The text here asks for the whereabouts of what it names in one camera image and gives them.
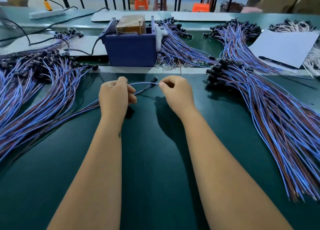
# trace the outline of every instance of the floor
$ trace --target floor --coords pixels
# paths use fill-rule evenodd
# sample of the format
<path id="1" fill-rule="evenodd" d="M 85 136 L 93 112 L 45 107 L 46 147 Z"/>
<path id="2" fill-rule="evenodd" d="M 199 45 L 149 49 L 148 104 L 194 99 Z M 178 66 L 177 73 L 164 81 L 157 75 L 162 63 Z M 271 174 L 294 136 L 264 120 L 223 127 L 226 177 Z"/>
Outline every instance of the floor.
<path id="1" fill-rule="evenodd" d="M 53 1 L 64 6 L 63 0 L 53 0 Z M 167 0 L 168 11 L 174 11 L 174 1 L 175 0 Z M 218 0 L 217 1 L 217 5 L 216 5 L 217 7 L 216 7 L 215 12 L 220 11 L 220 5 L 224 1 L 229 1 L 229 0 Z M 80 0 L 68 0 L 68 2 L 69 2 L 70 6 L 77 6 L 78 8 L 81 8 Z M 98 9 L 101 9 L 102 7 L 105 7 L 104 0 L 83 0 L 83 2 L 84 2 L 85 8 L 98 10 Z M 107 0 L 107 2 L 108 2 L 108 7 L 111 10 L 114 10 L 113 1 Z M 117 10 L 123 10 L 122 0 L 115 0 L 115 2 L 116 2 Z M 247 0 L 233 0 L 233 2 L 238 2 L 238 3 L 245 5 L 247 3 Z M 200 0 L 182 0 L 180 11 L 187 11 L 187 12 L 191 11 L 194 3 L 200 3 Z M 52 8 L 59 8 L 60 7 L 59 5 L 57 5 L 53 2 L 50 2 L 50 5 Z M 149 5 L 149 10 L 153 10 L 153 5 L 154 5 L 154 0 L 151 0 L 150 5 Z M 29 6 L 35 8 L 35 9 L 44 8 L 43 0 L 29 0 Z"/>

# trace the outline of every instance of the blue storage bin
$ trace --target blue storage bin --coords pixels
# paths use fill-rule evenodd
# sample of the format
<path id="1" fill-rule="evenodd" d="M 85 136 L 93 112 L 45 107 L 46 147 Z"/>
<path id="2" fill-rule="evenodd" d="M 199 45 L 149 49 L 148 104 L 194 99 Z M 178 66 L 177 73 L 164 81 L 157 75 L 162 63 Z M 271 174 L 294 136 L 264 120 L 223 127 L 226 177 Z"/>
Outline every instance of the blue storage bin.
<path id="1" fill-rule="evenodd" d="M 99 37 L 106 47 L 112 66 L 153 67 L 157 59 L 155 50 L 154 18 L 146 34 L 126 34 L 117 32 L 117 21 L 112 19 Z"/>

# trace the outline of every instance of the person's left hand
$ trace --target person's left hand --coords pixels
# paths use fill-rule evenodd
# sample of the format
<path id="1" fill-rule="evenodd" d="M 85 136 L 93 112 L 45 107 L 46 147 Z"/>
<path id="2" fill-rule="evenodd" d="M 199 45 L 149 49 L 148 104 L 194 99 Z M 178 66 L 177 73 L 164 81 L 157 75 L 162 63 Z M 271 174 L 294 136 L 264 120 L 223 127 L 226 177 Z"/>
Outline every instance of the person's left hand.
<path id="1" fill-rule="evenodd" d="M 117 81 L 103 83 L 99 92 L 101 118 L 112 119 L 120 126 L 122 126 L 128 105 L 137 102 L 134 95 L 136 90 L 127 82 L 127 78 L 121 76 Z"/>

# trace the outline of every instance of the black pen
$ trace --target black pen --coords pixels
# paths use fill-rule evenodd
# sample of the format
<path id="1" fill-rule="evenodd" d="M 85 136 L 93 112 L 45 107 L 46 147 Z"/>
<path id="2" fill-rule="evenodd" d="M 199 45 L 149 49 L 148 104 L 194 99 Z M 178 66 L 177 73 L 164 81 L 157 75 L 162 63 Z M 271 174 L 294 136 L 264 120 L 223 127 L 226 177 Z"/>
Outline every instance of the black pen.
<path id="1" fill-rule="evenodd" d="M 279 62 L 279 61 L 276 61 L 276 60 L 273 60 L 273 59 L 269 59 L 269 58 L 266 58 L 266 57 L 264 57 L 264 56 L 259 56 L 258 58 L 259 58 L 259 59 L 262 59 L 262 60 L 265 60 L 265 61 L 268 61 L 268 62 L 271 62 L 271 63 L 274 63 L 274 64 L 282 65 L 282 66 L 287 67 L 287 68 L 290 68 L 290 69 L 298 70 L 297 67 L 294 67 L 294 66 L 292 66 L 292 65 L 285 64 L 285 63 L 282 63 L 282 62 Z"/>

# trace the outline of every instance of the person's right arm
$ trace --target person's right arm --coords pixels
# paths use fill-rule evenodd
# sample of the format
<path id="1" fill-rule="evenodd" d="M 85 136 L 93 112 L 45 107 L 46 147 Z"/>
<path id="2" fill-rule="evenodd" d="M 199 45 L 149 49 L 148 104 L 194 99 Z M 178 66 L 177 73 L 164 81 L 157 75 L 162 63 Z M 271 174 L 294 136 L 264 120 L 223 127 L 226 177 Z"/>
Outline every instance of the person's right arm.
<path id="1" fill-rule="evenodd" d="M 168 76 L 159 86 L 181 119 L 211 230 L 292 230 L 292 227 L 211 130 L 196 109 L 190 84 Z"/>

